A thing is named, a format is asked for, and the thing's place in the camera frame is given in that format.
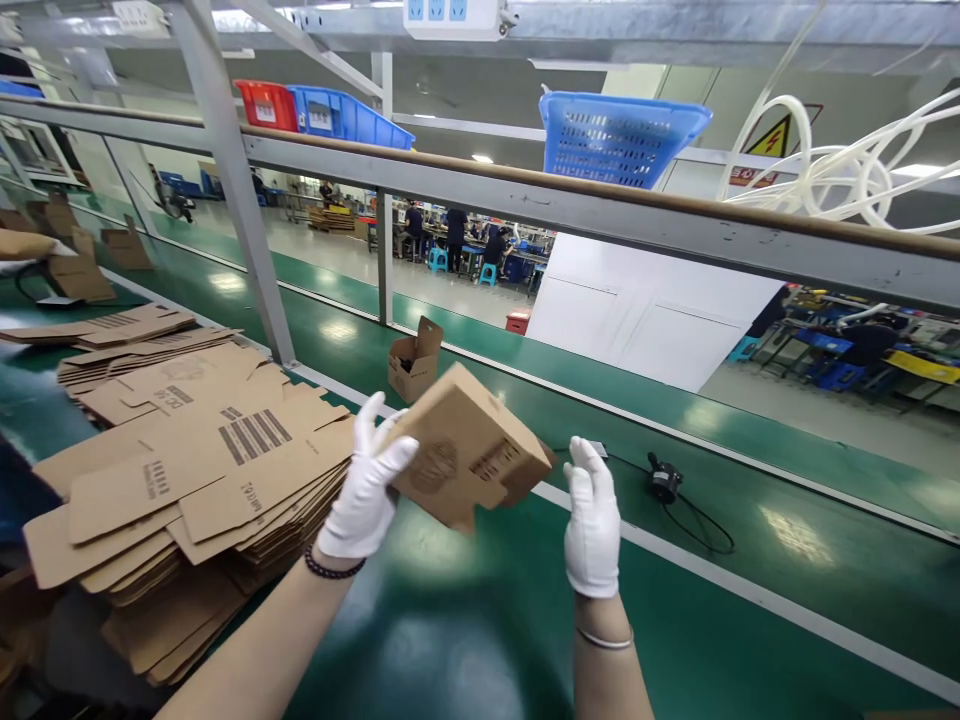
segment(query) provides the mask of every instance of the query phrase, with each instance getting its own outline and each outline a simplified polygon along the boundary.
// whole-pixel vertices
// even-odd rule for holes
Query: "beaded bracelet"
[[[307,549],[303,552],[303,560],[307,564],[307,569],[312,572],[317,577],[322,577],[326,580],[346,580],[348,577],[353,577],[361,568],[363,568],[364,563],[367,562],[367,559],[364,558],[359,563],[354,565],[349,570],[331,570],[329,568],[323,567],[320,563],[313,559],[313,546],[307,545]]]

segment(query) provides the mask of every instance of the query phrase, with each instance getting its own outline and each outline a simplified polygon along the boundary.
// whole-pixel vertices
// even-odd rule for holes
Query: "stack of flat cardboard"
[[[140,342],[193,325],[189,313],[151,303],[132,310],[64,325],[0,329],[0,340],[24,345],[80,345],[102,350]]]
[[[349,210],[344,213],[322,207],[311,207],[307,209],[307,216],[307,224],[317,230],[352,235],[355,229],[353,213]]]
[[[50,614],[59,597],[59,591],[37,587],[29,566],[0,577],[0,697],[21,668],[42,670]]]
[[[94,350],[60,361],[57,383],[74,400],[112,378],[166,362],[185,353],[229,342],[235,330],[197,328],[152,340]]]
[[[151,683],[171,684],[313,540],[344,477],[353,419],[232,343],[81,400],[113,383],[123,422],[34,467],[67,503],[24,535],[38,585],[78,579],[102,595],[114,608],[110,644]]]

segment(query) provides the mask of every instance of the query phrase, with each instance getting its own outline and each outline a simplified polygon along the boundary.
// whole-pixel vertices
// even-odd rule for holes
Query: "yellow warning triangle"
[[[787,138],[790,135],[790,120],[792,115],[787,114],[783,120],[770,128],[766,134],[757,140],[749,150],[747,155],[763,155],[764,157],[787,156]]]

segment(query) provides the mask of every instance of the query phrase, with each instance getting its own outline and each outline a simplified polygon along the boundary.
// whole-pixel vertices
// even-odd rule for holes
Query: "silver bracelet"
[[[577,632],[580,633],[580,636],[588,643],[602,650],[626,650],[628,647],[633,645],[633,627],[630,628],[630,639],[619,643],[601,640],[598,637],[594,637],[583,628],[578,627]]]

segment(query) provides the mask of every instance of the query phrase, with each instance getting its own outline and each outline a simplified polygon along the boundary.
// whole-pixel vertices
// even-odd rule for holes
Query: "green conveyor belt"
[[[82,221],[99,226],[92,216]],[[263,341],[245,274],[147,242],[157,269],[122,274]],[[101,261],[110,266],[105,256]],[[293,292],[282,295],[302,362],[364,393],[388,390],[385,358],[398,333]],[[0,284],[0,314],[36,322],[37,312],[27,305],[10,283]],[[31,460],[93,432],[55,386],[60,351],[5,345],[0,353],[0,430]],[[441,364],[454,360],[444,353]],[[680,466],[691,497],[737,540],[735,555],[707,556],[711,562],[960,678],[956,549],[512,376],[465,364],[551,444],[586,434],[637,462],[654,450]],[[389,390],[388,402],[402,405]],[[612,469],[625,520],[706,556],[665,522],[643,492],[642,473],[616,463]],[[559,473],[550,481],[563,484]],[[370,717],[410,717],[417,708],[423,711],[417,716],[466,717],[484,714],[482,702],[493,696],[517,704],[509,717],[543,717],[548,711],[558,716],[551,707],[569,714],[572,600],[562,563],[565,512],[531,497],[511,511],[481,513],[476,540],[463,542],[451,541],[448,531],[408,503],[400,518],[386,551],[365,571],[318,653],[293,714],[310,717],[321,707],[343,710],[361,703]],[[654,705],[663,717],[854,718],[863,710],[942,704],[633,545],[624,544],[621,567]],[[346,677],[350,682],[343,682]],[[480,696],[472,694],[481,689]]]
[[[113,198],[77,195],[77,203],[122,218],[132,208]],[[154,215],[160,234],[243,266],[236,238]],[[277,277],[349,307],[377,314],[377,288],[273,253]],[[795,430],[775,420],[596,362],[404,295],[394,319],[416,328],[427,315],[452,345],[543,378],[614,407],[936,527],[960,533],[960,481],[931,475],[872,453]]]

